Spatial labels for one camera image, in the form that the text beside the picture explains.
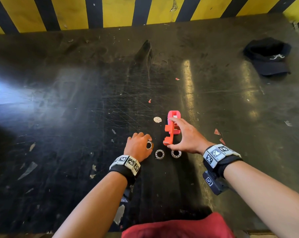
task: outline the wristband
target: wristband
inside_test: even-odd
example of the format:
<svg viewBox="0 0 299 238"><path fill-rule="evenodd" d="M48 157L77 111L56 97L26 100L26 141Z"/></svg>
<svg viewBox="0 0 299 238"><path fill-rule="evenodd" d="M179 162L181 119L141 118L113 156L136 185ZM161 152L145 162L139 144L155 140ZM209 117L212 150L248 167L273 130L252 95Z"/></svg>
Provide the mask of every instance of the wristband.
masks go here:
<svg viewBox="0 0 299 238"><path fill-rule="evenodd" d="M204 166L208 171L216 174L217 177L223 177L224 169L229 164L242 160L239 153L223 144L216 144L207 148L203 154L203 158Z"/></svg>
<svg viewBox="0 0 299 238"><path fill-rule="evenodd" d="M140 170L139 162L128 155L117 157L109 168L109 172L116 171L125 176L128 181L128 186L135 183L135 178Z"/></svg>

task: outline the cap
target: cap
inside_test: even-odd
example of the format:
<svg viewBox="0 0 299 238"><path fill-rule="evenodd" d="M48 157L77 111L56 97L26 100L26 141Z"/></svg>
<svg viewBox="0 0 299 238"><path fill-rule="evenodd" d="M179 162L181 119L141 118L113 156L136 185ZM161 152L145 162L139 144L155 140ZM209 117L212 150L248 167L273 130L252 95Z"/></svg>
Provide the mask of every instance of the cap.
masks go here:
<svg viewBox="0 0 299 238"><path fill-rule="evenodd" d="M286 64L291 46L282 41L268 37L252 40L243 50L256 71L263 76L290 73Z"/></svg>

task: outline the hand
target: hand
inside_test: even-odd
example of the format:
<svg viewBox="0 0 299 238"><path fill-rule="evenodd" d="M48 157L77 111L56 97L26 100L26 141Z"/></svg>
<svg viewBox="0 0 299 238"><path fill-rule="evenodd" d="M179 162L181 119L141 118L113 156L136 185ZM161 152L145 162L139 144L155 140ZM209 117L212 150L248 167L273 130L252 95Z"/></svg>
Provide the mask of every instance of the hand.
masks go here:
<svg viewBox="0 0 299 238"><path fill-rule="evenodd" d="M182 139L179 144L167 145L168 148L203 155L209 146L214 145L200 134L194 126L188 124L186 120L177 118L169 118L169 120L177 123L182 132Z"/></svg>
<svg viewBox="0 0 299 238"><path fill-rule="evenodd" d="M137 161L142 162L145 160L153 151L153 146L151 149L146 149L147 141L152 141L152 137L147 134L144 135L143 132L134 133L133 137L128 137L126 146L124 149L124 155L130 155L137 159Z"/></svg>

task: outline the red shirt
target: red shirt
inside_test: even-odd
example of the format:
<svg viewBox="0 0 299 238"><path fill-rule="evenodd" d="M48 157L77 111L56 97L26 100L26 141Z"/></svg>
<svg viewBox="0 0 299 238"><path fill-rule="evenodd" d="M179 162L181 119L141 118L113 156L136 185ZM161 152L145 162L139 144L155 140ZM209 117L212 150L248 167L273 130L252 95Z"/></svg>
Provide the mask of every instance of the red shirt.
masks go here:
<svg viewBox="0 0 299 238"><path fill-rule="evenodd" d="M121 238L201 237L234 238L223 217L214 212L203 220L169 220L134 225Z"/></svg>

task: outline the work surface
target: work surface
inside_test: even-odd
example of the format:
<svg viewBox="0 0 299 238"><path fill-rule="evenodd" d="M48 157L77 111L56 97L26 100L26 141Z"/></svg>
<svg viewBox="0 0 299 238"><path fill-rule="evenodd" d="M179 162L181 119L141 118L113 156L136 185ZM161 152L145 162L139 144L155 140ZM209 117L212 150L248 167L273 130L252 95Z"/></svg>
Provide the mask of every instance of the work surface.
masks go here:
<svg viewBox="0 0 299 238"><path fill-rule="evenodd" d="M292 46L286 78L242 55L269 36ZM266 229L237 194L212 194L201 156L171 157L170 110L299 192L299 35L282 15L0 36L0 233L56 231L140 131L166 155L142 163L123 229L211 210Z"/></svg>

